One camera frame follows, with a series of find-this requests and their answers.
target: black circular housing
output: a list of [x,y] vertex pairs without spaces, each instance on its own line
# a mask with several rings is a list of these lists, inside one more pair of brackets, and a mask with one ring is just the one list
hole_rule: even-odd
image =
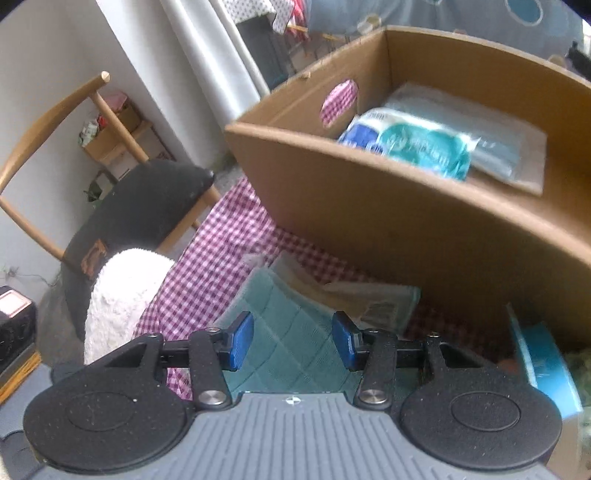
[[181,439],[185,404],[136,368],[85,368],[39,394],[23,419],[35,454],[62,470],[107,473],[146,463]]
[[400,423],[426,453],[480,471],[545,463],[562,428],[546,395],[494,367],[445,369],[406,398]]

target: chair backrest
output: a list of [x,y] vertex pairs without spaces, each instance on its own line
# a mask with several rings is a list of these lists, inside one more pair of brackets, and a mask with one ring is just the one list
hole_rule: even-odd
[[102,72],[91,81],[85,83],[73,92],[68,97],[64,98],[60,103],[47,111],[41,118],[39,118],[21,137],[17,146],[12,150],[7,161],[0,167],[0,208],[4,210],[16,224],[22,228],[25,233],[30,236],[35,242],[41,245],[51,255],[62,261],[64,258],[63,249],[59,248],[51,240],[49,240],[43,233],[41,233],[35,226],[22,217],[3,197],[2,192],[8,185],[8,182],[16,175],[18,170],[31,158],[31,156],[41,147],[56,128],[62,123],[65,118],[74,111],[86,98],[90,98],[96,105],[99,112],[106,118],[109,125],[112,125],[120,136],[125,148],[131,153],[134,158],[144,163],[148,161],[148,156],[127,131],[125,126],[121,123],[117,115],[109,108],[104,98],[98,93],[98,89],[109,83],[111,76],[108,72]]

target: pink gingham tablecloth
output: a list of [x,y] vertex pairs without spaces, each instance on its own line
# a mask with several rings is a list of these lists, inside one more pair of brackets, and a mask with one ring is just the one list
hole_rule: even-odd
[[[370,280],[352,265],[279,228],[243,178],[213,208],[168,272],[134,336],[160,332],[166,340],[188,338],[225,311],[252,270],[249,258],[262,258],[270,264],[282,250],[291,253],[321,283]],[[478,332],[444,320],[434,309],[420,304],[406,337],[422,338],[432,331],[489,358],[498,351]],[[180,397],[191,397],[186,370],[168,369],[167,383]]]

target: white curtain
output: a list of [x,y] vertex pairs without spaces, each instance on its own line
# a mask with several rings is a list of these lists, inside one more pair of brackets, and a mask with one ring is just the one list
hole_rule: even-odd
[[160,0],[220,126],[269,94],[221,0]]

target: white fleece cushion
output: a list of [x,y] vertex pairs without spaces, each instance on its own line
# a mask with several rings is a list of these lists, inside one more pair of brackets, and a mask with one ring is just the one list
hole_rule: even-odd
[[84,363],[90,364],[132,339],[135,326],[174,262],[133,248],[102,268],[86,316]]

